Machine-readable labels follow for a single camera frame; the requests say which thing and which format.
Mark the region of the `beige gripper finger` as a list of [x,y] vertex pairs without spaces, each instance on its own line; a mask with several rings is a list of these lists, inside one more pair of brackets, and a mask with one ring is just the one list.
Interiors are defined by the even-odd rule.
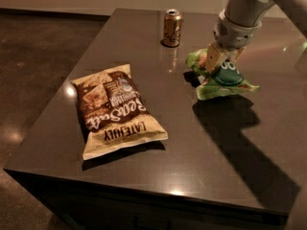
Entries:
[[209,73],[215,71],[227,59],[226,50],[218,43],[213,42],[207,48],[206,69]]
[[244,51],[245,51],[245,47],[240,48],[240,49],[236,49],[236,50],[233,50],[233,51],[228,51],[227,52],[228,53],[227,59],[230,62],[235,63]]

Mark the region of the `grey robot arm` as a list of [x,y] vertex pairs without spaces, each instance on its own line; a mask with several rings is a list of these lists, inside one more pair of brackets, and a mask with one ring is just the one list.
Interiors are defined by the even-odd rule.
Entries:
[[235,62],[255,38],[263,17],[274,5],[307,36],[307,0],[228,0],[214,27],[215,41],[208,46],[206,70],[213,73],[224,61]]

